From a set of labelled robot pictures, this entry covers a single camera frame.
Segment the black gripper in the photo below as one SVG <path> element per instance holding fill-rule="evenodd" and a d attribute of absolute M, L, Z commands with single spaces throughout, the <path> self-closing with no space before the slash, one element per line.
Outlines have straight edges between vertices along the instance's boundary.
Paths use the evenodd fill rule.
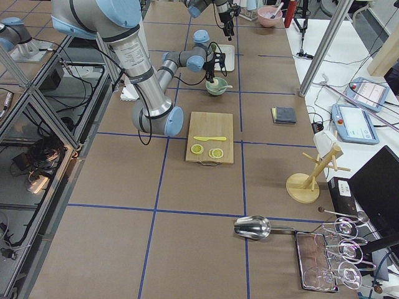
<path fill-rule="evenodd" d="M 226 54 L 223 52 L 214 52 L 213 57 L 210 61 L 206 61 L 204 63 L 204 70 L 207 72 L 207 81 L 210 83 L 214 82 L 214 71 L 215 68 L 218 66 L 219 71 L 222 73 L 226 72 L 226 65 L 225 65 Z"/>
<path fill-rule="evenodd" d="M 234 35 L 234 22 L 233 19 L 239 16 L 241 6 L 236 3 L 219 3 L 217 4 L 217 12 L 220 21 L 223 23 L 222 30 L 224 35 L 228 36 L 228 41 L 232 41 L 231 35 Z"/>

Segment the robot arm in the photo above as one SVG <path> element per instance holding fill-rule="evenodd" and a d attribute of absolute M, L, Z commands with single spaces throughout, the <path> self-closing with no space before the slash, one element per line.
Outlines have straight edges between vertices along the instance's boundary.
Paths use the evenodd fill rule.
<path fill-rule="evenodd" d="M 206 80 L 214 82 L 214 65 L 224 65 L 225 55 L 216 50 L 206 30 L 194 33 L 194 46 L 188 51 L 168 52 L 163 64 L 151 64 L 145 35 L 140 28 L 139 1 L 53 1 L 52 24 L 59 32 L 81 39 L 101 39 L 120 61 L 129 82 L 138 93 L 132 122 L 138 131 L 166 136 L 177 135 L 183 126 L 183 110 L 165 95 L 180 67 L 192 72 L 205 70 Z"/>
<path fill-rule="evenodd" d="M 233 19 L 239 16 L 241 6 L 232 0 L 184 0 L 181 1 L 187 8 L 189 14 L 193 18 L 197 18 L 208 7 L 213 7 L 214 18 L 219 16 L 221 25 L 215 20 L 216 25 L 223 31 L 224 36 L 228 41 L 232 40 L 234 36 L 234 21 Z"/>

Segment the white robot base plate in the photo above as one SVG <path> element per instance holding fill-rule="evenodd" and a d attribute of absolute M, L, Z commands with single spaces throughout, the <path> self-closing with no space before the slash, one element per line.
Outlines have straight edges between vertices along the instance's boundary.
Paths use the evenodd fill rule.
<path fill-rule="evenodd" d="M 125 102 L 133 102 L 139 99 L 138 93 L 128 77 L 125 77 L 123 80 L 123 89 L 120 99 Z"/>

